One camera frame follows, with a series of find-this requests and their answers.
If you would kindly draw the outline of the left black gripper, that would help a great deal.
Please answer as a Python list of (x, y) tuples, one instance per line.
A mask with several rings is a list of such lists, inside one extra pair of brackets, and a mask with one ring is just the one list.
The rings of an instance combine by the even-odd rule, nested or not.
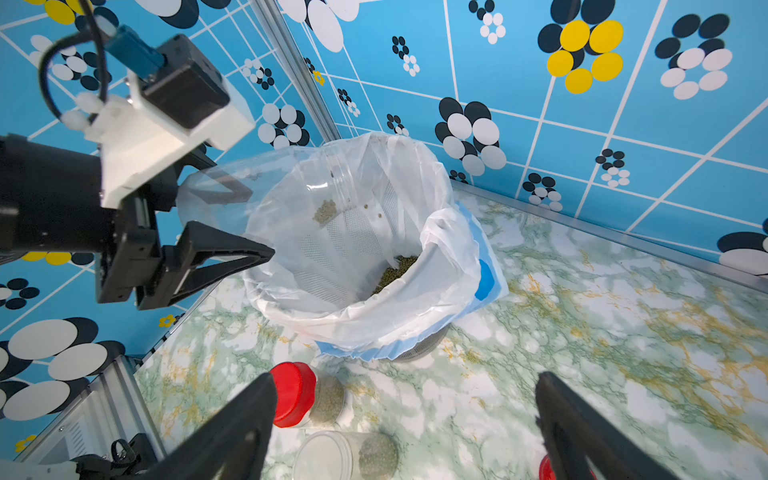
[(116, 208), (101, 204), (101, 161), (9, 134), (1, 139), (1, 260), (30, 252), (92, 253), (97, 300), (169, 307), (226, 277), (270, 261), (275, 250), (198, 221), (160, 247), (155, 210), (172, 210), (185, 167), (208, 205), (245, 203), (253, 191), (199, 149), (187, 153)]

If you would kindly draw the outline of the lidless clear jar beans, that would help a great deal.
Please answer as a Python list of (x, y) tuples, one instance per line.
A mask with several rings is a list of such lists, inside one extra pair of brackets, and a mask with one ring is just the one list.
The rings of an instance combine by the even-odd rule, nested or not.
[(321, 431), (301, 445), (293, 465), (299, 479), (392, 479), (399, 465), (398, 449), (387, 435)]

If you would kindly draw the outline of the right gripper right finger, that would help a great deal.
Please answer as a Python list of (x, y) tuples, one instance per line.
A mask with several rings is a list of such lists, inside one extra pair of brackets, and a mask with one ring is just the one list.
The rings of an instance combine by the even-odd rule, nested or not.
[(674, 479), (557, 375), (539, 374), (535, 386), (539, 426), (556, 479)]

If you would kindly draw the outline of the red jar lid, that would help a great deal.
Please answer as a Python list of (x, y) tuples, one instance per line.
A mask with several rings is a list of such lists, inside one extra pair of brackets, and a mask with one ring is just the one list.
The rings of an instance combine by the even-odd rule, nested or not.
[(548, 455), (545, 455), (539, 464), (538, 479), (539, 480), (556, 480), (557, 479)]

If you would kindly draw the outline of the clear jar with mung beans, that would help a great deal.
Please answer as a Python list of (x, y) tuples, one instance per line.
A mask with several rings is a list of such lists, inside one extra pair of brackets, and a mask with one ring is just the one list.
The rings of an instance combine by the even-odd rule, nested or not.
[(192, 174), (179, 188), (176, 207), (182, 223), (198, 221), (218, 230), (272, 247), (322, 231), (349, 212), (368, 221), (383, 221), (376, 187), (364, 185), (362, 163), (324, 148), (288, 147), (223, 165), (253, 191), (245, 203), (208, 205), (188, 187), (201, 177)]

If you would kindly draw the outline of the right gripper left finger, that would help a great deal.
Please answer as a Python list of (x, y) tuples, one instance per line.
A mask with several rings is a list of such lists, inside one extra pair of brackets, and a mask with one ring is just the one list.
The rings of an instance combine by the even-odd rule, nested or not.
[(277, 408), (264, 373), (139, 479), (259, 479)]

